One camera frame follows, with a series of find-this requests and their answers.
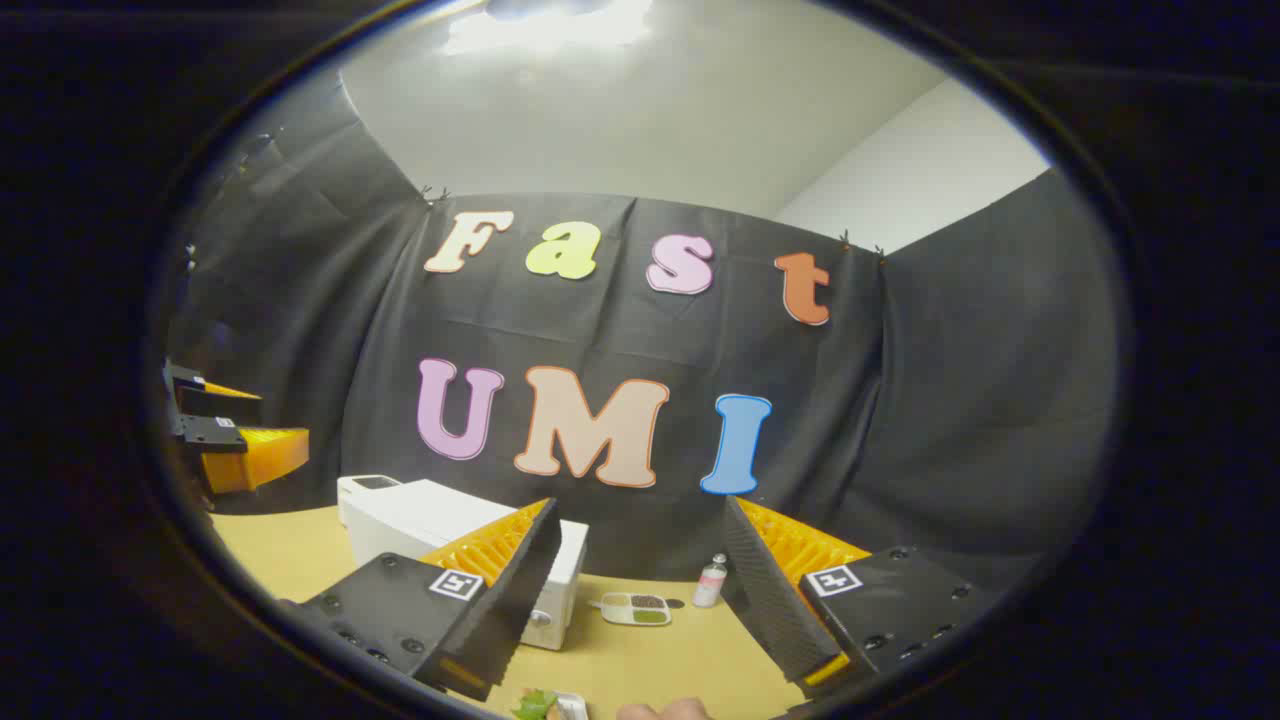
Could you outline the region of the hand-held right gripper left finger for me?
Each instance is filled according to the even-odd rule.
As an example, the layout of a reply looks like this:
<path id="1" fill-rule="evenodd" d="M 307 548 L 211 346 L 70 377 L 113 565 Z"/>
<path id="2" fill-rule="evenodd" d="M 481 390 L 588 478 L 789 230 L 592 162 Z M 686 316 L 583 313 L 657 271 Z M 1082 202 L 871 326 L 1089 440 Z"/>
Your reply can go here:
<path id="1" fill-rule="evenodd" d="M 438 691 L 499 685 L 561 550 L 543 498 L 419 557 L 384 552 L 302 603 L 308 629 Z"/>

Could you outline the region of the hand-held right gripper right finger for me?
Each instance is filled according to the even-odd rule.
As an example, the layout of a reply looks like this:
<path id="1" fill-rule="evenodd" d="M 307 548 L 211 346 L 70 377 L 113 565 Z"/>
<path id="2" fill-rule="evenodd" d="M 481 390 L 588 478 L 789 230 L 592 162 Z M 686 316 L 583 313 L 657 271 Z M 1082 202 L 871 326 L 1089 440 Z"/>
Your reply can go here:
<path id="1" fill-rule="evenodd" d="M 995 606 L 923 550 L 868 552 L 739 496 L 726 500 L 722 529 L 735 611 L 801 691 L 910 667 Z"/>

